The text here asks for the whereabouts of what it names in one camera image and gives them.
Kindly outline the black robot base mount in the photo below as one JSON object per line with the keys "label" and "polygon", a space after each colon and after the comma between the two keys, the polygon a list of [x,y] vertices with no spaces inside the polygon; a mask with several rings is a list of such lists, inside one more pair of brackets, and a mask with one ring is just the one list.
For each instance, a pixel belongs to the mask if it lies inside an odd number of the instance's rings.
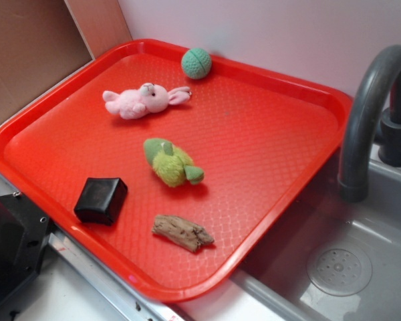
{"label": "black robot base mount", "polygon": [[0,196],[0,308],[39,275],[50,227],[25,195]]}

